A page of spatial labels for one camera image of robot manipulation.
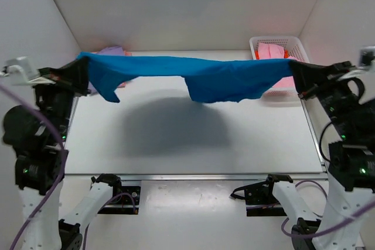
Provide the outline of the blue t-shirt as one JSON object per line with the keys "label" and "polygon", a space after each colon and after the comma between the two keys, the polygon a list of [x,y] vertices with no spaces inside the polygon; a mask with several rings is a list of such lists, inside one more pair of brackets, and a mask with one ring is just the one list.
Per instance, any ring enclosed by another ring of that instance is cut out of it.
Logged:
{"label": "blue t-shirt", "polygon": [[261,76],[265,68],[255,60],[217,61],[173,56],[88,57],[88,77],[108,102],[118,103],[117,87],[138,77],[182,77],[192,101],[201,103],[240,102],[259,99],[269,89]]}

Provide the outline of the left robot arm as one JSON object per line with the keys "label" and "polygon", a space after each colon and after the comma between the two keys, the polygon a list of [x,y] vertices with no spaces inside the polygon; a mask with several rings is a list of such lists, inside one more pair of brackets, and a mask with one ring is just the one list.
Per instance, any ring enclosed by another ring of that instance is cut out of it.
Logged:
{"label": "left robot arm", "polygon": [[74,99],[89,94],[88,58],[37,70],[20,57],[7,62],[5,74],[35,93],[34,105],[19,101],[2,121],[2,140],[16,155],[15,183],[23,201],[24,223],[15,241],[23,249],[83,249],[88,225],[121,192],[118,176],[93,177],[88,195],[71,214],[59,218],[68,156],[64,142]]}

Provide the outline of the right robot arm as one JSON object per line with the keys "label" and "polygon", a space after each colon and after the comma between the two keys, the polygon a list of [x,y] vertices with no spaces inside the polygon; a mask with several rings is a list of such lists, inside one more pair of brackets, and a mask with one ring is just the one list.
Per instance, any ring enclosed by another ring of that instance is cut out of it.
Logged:
{"label": "right robot arm", "polygon": [[361,102],[359,75],[369,66],[291,61],[298,96],[316,98],[339,140],[328,146],[329,191],[321,216],[313,213],[286,176],[269,175],[269,191],[287,215],[295,249],[354,249],[364,215],[374,207],[374,101]]}

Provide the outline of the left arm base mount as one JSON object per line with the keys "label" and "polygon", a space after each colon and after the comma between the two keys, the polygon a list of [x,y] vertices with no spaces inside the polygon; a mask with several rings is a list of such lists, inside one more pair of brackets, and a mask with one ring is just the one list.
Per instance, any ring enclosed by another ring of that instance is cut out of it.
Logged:
{"label": "left arm base mount", "polygon": [[122,180],[114,174],[101,174],[92,184],[106,183],[112,187],[112,199],[98,213],[112,215],[138,215],[141,195],[141,182]]}

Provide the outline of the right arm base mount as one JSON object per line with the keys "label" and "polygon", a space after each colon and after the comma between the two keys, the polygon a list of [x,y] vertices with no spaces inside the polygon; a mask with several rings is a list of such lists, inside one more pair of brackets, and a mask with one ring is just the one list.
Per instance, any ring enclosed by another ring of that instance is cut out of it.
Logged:
{"label": "right arm base mount", "polygon": [[272,194],[274,184],[280,181],[293,183],[289,175],[269,174],[262,182],[234,189],[230,198],[245,201],[248,217],[284,217],[284,209]]}

